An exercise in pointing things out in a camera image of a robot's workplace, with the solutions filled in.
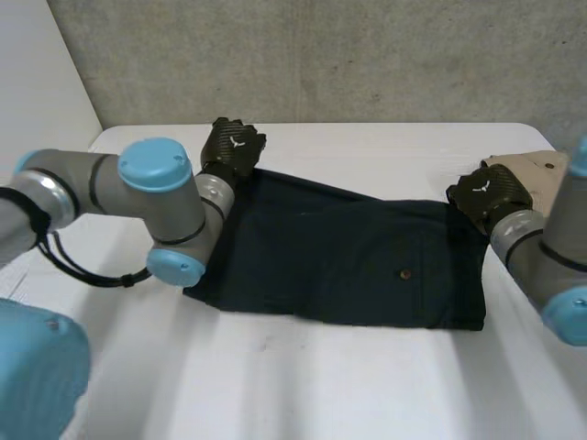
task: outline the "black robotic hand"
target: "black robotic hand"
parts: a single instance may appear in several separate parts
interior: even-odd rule
[[[238,180],[250,176],[266,141],[254,126],[219,117],[200,155],[202,171],[217,175],[234,188]]]
[[[487,235],[507,215],[532,209],[530,193],[500,164],[462,176],[459,183],[449,186],[447,198]]]

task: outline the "tan fabric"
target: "tan fabric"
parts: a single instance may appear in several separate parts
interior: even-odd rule
[[[548,216],[569,164],[569,156],[557,151],[535,151],[491,156],[484,162],[488,167],[496,163],[507,167],[532,195],[534,209]]]

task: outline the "white table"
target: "white table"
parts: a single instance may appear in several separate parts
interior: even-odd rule
[[[260,167],[383,199],[444,200],[492,154],[551,149],[518,124],[259,125]],[[177,139],[198,163],[209,126],[120,126],[93,150]],[[87,215],[63,232],[76,260],[138,270],[137,220]],[[587,354],[546,330],[496,256],[483,269],[480,333],[361,328],[220,313],[148,280],[97,290],[34,257],[16,298],[68,314],[94,371],[67,438],[584,439]]]

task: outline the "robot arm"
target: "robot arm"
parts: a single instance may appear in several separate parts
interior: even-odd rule
[[[183,147],[145,139],[120,156],[46,149],[25,157],[0,191],[0,268],[39,236],[83,214],[141,218],[153,239],[147,269],[177,286],[193,286],[222,231],[237,179],[259,160],[265,136],[240,121],[218,119],[192,174]]]
[[[484,224],[493,250],[544,324],[565,343],[587,346],[587,140],[570,163],[548,220],[531,209],[515,176],[494,167],[501,166],[461,178],[448,190],[450,201]],[[484,200],[474,192],[479,177],[495,189]],[[473,206],[474,200],[480,204]]]
[[[140,218],[153,240],[147,269],[177,286],[205,271],[239,180],[265,147],[240,121],[215,121],[195,177],[185,150],[146,139],[120,156],[58,150],[29,154],[0,189],[0,268],[80,215]],[[72,319],[0,299],[0,439],[58,438],[90,377],[90,345]]]

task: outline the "concrete wall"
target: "concrete wall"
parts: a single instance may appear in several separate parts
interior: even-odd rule
[[[512,121],[587,133],[585,0],[49,0],[105,127]]]

